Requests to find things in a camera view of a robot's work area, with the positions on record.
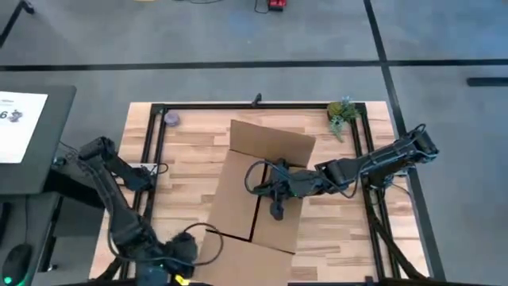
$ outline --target black cable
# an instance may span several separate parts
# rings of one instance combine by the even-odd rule
[[[62,141],[59,141],[59,143],[60,143],[61,145],[63,145],[64,147],[67,147],[67,148],[69,148],[70,150],[74,151],[75,153],[79,153],[78,149],[76,149],[76,148],[74,148],[74,147],[72,147],[72,146],[70,146],[70,145],[67,145],[67,144],[63,143]]]
[[[254,191],[248,186],[248,178],[250,177],[251,175],[251,172],[252,170],[254,169],[254,167],[256,167],[257,165],[259,164],[267,164],[268,166],[272,167],[274,170],[276,170],[281,176],[285,177],[286,179],[288,180],[294,180],[294,181],[304,181],[304,180],[308,180],[308,178],[301,178],[301,179],[298,179],[298,178],[295,178],[294,176],[292,176],[286,169],[281,169],[279,168],[279,166],[277,166],[276,164],[273,164],[272,162],[268,161],[268,160],[259,160],[257,162],[255,162],[254,164],[252,164],[248,169],[247,169],[247,172],[245,173],[245,178],[244,178],[244,185],[245,185],[245,189],[247,189],[247,191],[253,195],[258,195],[256,193],[254,193]]]
[[[111,217],[113,216],[113,212],[111,212],[111,216],[110,216],[110,223],[108,225],[108,248],[110,249],[110,252],[117,258],[123,260],[123,261],[128,261],[128,262],[136,262],[136,263],[145,263],[145,262],[155,262],[155,261],[161,261],[161,260],[171,260],[171,261],[174,261],[176,263],[179,263],[181,265],[185,265],[185,266],[190,266],[190,267],[196,267],[196,266],[203,266],[203,265],[208,265],[214,261],[216,261],[219,256],[221,255],[222,253],[222,250],[224,249],[224,238],[222,236],[222,233],[217,229],[217,227],[209,224],[209,223],[206,223],[206,222],[196,222],[194,224],[191,224],[190,226],[188,226],[183,232],[187,232],[189,229],[195,227],[195,226],[208,226],[209,228],[211,228],[216,234],[218,234],[219,236],[219,239],[221,240],[221,244],[219,245],[219,250],[217,251],[217,254],[215,254],[215,256],[213,258],[211,258],[210,260],[208,261],[204,261],[204,262],[196,262],[196,263],[189,263],[189,262],[185,262],[185,261],[181,261],[180,259],[177,259],[177,258],[174,258],[174,257],[152,257],[152,258],[147,258],[147,259],[139,259],[139,258],[131,258],[131,257],[125,257],[125,256],[122,256],[120,253],[116,252],[114,249],[113,249],[113,243],[111,241],[111,238],[110,238],[110,227],[111,227]]]
[[[114,258],[113,262],[111,262],[110,265],[108,265],[108,268],[106,268],[106,270],[104,270],[104,272],[101,275],[97,276],[97,278],[95,278],[94,280],[96,281],[112,280],[115,274],[117,274],[117,271],[120,268],[121,264],[122,261],[120,260],[120,258]]]
[[[321,178],[323,180],[326,180],[329,184],[332,185],[332,187],[336,188],[337,190],[339,190],[339,193],[341,195],[343,195],[345,198],[347,199],[352,199],[352,197],[354,197],[356,195],[356,191],[358,190],[358,182],[360,181],[360,177],[361,177],[361,173],[365,167],[365,165],[368,163],[369,161],[365,161],[361,166],[358,167],[358,172],[356,173],[356,178],[355,178],[355,187],[352,189],[352,192],[351,192],[351,195],[346,195],[346,193],[344,191],[341,191],[341,189],[339,188],[339,186],[337,186],[337,184],[335,184],[334,182],[332,182],[331,180],[329,180],[326,176],[321,176]]]
[[[270,9],[267,8],[266,11],[258,10],[257,9],[257,2],[258,2],[258,0],[255,0],[255,2],[254,2],[254,12],[259,13],[259,14],[268,14]]]
[[[157,170],[157,175],[164,174],[165,172],[167,172],[167,171],[169,170],[169,166],[168,166],[166,163],[160,163],[160,164],[158,165],[158,167],[160,167],[160,166],[166,166],[166,169],[165,169],[164,171],[162,171],[162,172],[161,172],[161,171],[159,171],[159,170]]]
[[[411,196],[411,193],[409,191],[407,191],[404,187],[401,187],[397,184],[392,184],[392,186],[398,187],[399,189],[403,190],[407,195]]]

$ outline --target wooden table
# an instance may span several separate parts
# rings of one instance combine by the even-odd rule
[[[150,107],[150,102],[130,105],[120,146],[120,156],[128,162],[139,163]],[[366,102],[366,107],[375,148],[390,144],[394,132],[387,104]],[[351,130],[345,129],[344,143],[340,143],[329,132],[324,110],[178,110],[178,113],[181,125],[167,128],[164,138],[162,162],[169,165],[169,172],[160,175],[157,182],[152,225],[161,241],[191,223],[207,220],[229,148],[231,119],[315,136],[310,168],[326,160],[355,157]],[[404,179],[395,183],[406,188]],[[132,202],[133,193],[124,190],[124,194]],[[410,196],[400,188],[390,187],[386,201],[396,243],[414,266],[428,275]],[[107,219],[105,214],[90,277],[98,276],[114,259],[106,244]],[[192,234],[201,243],[204,230],[193,230]],[[381,245],[385,269],[390,275],[387,252],[382,242]],[[361,191],[353,199],[338,194],[304,199],[291,280],[363,281],[365,276],[376,276],[374,265]]]

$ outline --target open cardboard box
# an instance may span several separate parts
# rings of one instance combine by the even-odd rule
[[[208,223],[223,233],[224,249],[216,261],[197,267],[193,280],[213,286],[287,285],[302,200],[285,201],[284,219],[276,221],[269,211],[271,199],[248,193],[244,178],[248,168],[263,159],[275,162],[283,158],[290,165],[306,168],[316,140],[235,120],[231,121],[229,140],[208,218]],[[248,182],[251,187],[269,177],[265,170],[263,165],[253,169]],[[219,245],[219,236],[207,231],[198,261],[214,257]]]

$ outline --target wire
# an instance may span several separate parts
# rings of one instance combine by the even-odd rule
[[[356,173],[356,178],[355,178],[355,187],[352,189],[352,192],[351,192],[351,195],[346,195],[346,193],[344,191],[341,190],[341,188],[339,186],[337,186],[337,184],[335,184],[334,182],[332,182],[331,180],[329,180],[326,176],[322,176],[321,178],[326,180],[329,184],[332,185],[332,187],[336,188],[339,193],[341,195],[343,195],[346,199],[352,199],[352,197],[354,197],[356,195],[356,192],[358,190],[358,182],[360,181],[360,176],[361,176],[361,173],[365,167],[365,165],[368,163],[369,161],[365,161],[361,166],[358,167],[358,172]]]
[[[219,250],[217,251],[217,254],[215,254],[215,256],[212,257],[208,261],[189,263],[189,262],[181,261],[180,259],[177,259],[177,258],[174,258],[174,257],[165,257],[165,256],[162,256],[162,257],[152,257],[152,258],[147,258],[147,259],[125,257],[125,256],[122,256],[120,253],[118,253],[117,251],[115,251],[113,249],[113,243],[112,243],[111,237],[110,237],[110,235],[111,235],[111,231],[110,231],[111,217],[113,217],[113,215],[110,216],[110,223],[108,225],[108,238],[107,238],[108,239],[108,248],[110,249],[110,252],[115,257],[117,257],[118,259],[121,259],[123,261],[136,262],[136,263],[145,263],[145,262],[155,262],[155,261],[161,261],[161,260],[171,260],[171,261],[174,261],[174,262],[179,263],[181,265],[190,266],[190,267],[196,267],[196,266],[208,265],[208,264],[216,261],[219,258],[219,256],[221,255],[222,250],[224,249],[224,237],[223,237],[222,233],[217,229],[217,227],[215,227],[215,226],[213,226],[213,225],[211,225],[209,223],[206,223],[206,222],[196,222],[196,223],[188,226],[185,230],[183,230],[183,232],[186,233],[188,230],[190,230],[191,228],[196,227],[196,226],[207,226],[207,227],[211,228],[214,231],[214,233],[218,234],[219,239],[221,241],[221,244],[219,245]]]
[[[79,153],[78,149],[76,149],[76,148],[74,148],[74,147],[72,147],[72,146],[70,146],[70,145],[67,145],[67,144],[63,143],[62,141],[59,141],[59,143],[60,143],[61,145],[63,145],[64,147],[67,147],[68,149],[70,149],[70,150],[74,151],[75,153]]]
[[[166,163],[160,163],[157,165],[157,167],[160,167],[160,166],[166,166],[166,169],[162,172],[157,169],[157,175],[164,174],[165,172],[167,172],[169,170],[169,166]]]
[[[258,0],[256,0],[254,2],[254,12],[259,13],[259,14],[268,14],[268,12],[270,12],[270,9],[268,9],[268,8],[265,11],[258,10],[257,9],[257,2],[258,2]]]
[[[248,178],[250,177],[251,175],[251,172],[252,170],[254,169],[254,167],[256,167],[257,165],[259,164],[266,164],[270,167],[272,167],[274,170],[276,170],[281,176],[283,176],[284,178],[288,179],[288,180],[293,180],[293,181],[304,181],[304,180],[308,180],[308,178],[295,178],[294,176],[292,176],[287,170],[285,169],[281,169],[279,166],[277,166],[276,164],[273,164],[272,162],[268,161],[268,160],[259,160],[257,162],[255,162],[254,164],[252,164],[248,169],[247,169],[247,172],[245,173],[245,178],[244,178],[244,185],[245,185],[245,188],[247,189],[247,191],[253,195],[259,195],[257,193],[255,193],[249,186],[248,186]]]
[[[404,187],[401,187],[401,186],[399,186],[397,184],[392,184],[391,186],[397,187],[397,188],[403,190],[407,195],[411,196],[411,193],[409,191],[407,191]]]

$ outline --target computer mouse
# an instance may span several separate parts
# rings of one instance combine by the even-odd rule
[[[26,243],[14,246],[7,254],[2,266],[2,281],[5,285],[18,285],[29,270],[32,246]]]

